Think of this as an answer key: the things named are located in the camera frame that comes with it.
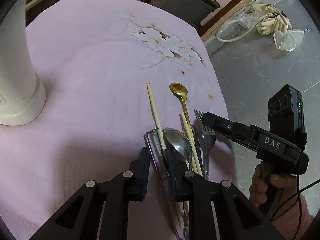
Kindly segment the person's right hand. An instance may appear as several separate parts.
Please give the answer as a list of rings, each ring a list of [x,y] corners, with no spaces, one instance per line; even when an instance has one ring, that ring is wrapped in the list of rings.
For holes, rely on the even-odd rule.
[[[269,182],[266,182],[262,179],[261,173],[262,166],[259,164],[255,168],[254,176],[252,177],[252,184],[249,187],[249,200],[256,207],[259,207],[267,201],[266,192],[268,185],[273,185],[283,191],[278,206],[297,192],[297,177],[291,175],[272,174]]]

